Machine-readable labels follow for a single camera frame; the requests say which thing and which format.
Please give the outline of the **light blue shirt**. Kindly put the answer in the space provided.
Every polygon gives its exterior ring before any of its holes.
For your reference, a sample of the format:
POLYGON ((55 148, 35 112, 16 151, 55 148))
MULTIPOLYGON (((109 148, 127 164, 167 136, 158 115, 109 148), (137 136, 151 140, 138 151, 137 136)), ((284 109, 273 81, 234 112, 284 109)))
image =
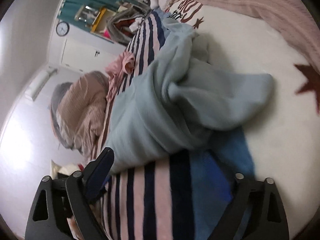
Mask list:
POLYGON ((105 145, 112 173, 207 143, 212 131, 246 123, 268 103, 270 74, 237 74, 208 62, 208 41, 166 18, 169 34, 147 69, 116 96, 105 145))

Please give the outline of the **pile of folded clothes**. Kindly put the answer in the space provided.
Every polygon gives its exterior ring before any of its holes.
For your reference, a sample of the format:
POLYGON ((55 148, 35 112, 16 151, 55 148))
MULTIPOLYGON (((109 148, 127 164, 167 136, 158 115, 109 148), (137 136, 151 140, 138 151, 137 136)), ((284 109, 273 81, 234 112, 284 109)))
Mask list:
POLYGON ((84 166, 82 164, 67 164, 65 166, 58 165, 53 160, 50 161, 50 176, 52 179, 63 178, 64 176, 70 176, 75 171, 83 171, 84 166))

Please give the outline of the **pink striped duvet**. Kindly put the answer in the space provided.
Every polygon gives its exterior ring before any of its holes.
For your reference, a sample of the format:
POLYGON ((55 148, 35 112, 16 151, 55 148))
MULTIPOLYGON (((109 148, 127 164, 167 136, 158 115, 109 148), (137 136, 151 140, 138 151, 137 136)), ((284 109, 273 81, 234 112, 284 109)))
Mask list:
POLYGON ((50 101, 50 118, 60 144, 90 155, 103 133, 108 78, 102 72, 84 74, 58 84, 50 101))

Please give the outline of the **striped plush blanket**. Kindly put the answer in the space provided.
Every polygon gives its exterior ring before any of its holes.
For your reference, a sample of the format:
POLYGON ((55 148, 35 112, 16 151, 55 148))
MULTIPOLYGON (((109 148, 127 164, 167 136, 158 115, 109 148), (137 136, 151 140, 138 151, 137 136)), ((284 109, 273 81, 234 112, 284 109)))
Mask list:
POLYGON ((256 18, 180 0, 133 40, 110 107, 109 239, 206 239, 233 174, 275 180, 290 237, 319 207, 319 65, 256 18))

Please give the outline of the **air conditioner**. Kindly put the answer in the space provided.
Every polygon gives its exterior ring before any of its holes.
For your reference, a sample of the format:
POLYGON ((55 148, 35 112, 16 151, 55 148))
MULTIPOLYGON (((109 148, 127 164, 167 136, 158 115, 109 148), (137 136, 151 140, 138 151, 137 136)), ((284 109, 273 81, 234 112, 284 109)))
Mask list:
POLYGON ((35 101, 44 85, 57 71, 57 68, 52 67, 41 70, 26 89, 25 97, 31 101, 35 101))

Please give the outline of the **white door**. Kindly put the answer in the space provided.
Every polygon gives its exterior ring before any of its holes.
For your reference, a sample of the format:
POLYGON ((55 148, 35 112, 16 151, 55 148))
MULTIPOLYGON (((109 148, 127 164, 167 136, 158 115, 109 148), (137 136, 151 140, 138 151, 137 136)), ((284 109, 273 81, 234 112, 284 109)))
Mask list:
POLYGON ((105 68, 123 52, 124 46, 107 42, 102 48, 72 38, 64 38, 61 48, 61 66, 76 72, 94 70, 105 72, 105 68))

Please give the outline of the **pink garment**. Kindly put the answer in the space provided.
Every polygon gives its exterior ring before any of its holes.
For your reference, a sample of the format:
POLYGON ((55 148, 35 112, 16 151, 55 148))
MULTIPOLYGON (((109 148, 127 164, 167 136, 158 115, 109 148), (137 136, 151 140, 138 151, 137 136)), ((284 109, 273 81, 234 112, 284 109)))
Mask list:
POLYGON ((108 77, 107 101, 110 102, 116 96, 124 75, 132 74, 135 69, 135 55, 130 51, 124 51, 111 62, 106 68, 105 73, 108 77))

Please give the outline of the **yellow shelf unit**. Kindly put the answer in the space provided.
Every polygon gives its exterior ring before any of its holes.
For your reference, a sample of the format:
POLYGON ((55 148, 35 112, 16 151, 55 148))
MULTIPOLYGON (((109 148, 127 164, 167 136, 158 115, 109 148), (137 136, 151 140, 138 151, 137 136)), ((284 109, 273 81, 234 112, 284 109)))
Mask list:
POLYGON ((116 12, 105 7, 101 7, 95 20, 93 21, 90 33, 100 38, 111 41, 112 38, 110 37, 110 34, 108 32, 107 24, 110 18, 115 15, 116 12))

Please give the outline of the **glass display case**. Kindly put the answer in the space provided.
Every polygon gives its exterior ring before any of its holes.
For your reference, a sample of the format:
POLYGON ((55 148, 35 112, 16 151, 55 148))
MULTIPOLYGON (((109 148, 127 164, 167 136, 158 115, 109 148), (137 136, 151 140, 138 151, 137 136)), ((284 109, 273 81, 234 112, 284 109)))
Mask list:
POLYGON ((99 10, 87 5, 82 5, 77 11, 74 19, 76 21, 93 24, 99 14, 99 10))

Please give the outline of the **teal curtain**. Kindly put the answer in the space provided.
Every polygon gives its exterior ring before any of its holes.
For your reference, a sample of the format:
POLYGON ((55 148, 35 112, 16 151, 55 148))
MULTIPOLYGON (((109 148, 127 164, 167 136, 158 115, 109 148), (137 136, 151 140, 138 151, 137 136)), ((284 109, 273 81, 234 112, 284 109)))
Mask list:
POLYGON ((105 7, 117 12, 123 3, 140 5, 136 0, 63 0, 57 18, 71 23, 82 5, 87 5, 94 9, 105 7))

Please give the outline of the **long pink pillow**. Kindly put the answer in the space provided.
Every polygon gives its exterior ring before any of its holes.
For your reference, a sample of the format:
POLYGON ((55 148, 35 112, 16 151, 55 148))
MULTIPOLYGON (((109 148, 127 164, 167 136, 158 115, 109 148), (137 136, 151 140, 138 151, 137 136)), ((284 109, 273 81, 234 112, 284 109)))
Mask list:
POLYGON ((315 68, 319 67, 319 27, 302 0, 195 0, 250 17, 276 29, 315 68))

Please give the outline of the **round wall clock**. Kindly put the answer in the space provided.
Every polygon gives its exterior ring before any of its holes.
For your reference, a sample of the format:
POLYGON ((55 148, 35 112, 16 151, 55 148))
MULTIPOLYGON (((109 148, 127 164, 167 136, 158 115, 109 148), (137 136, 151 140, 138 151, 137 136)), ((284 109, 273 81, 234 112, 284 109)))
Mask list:
POLYGON ((56 26, 56 33, 59 37, 64 37, 69 33, 69 24, 65 21, 59 22, 56 26))

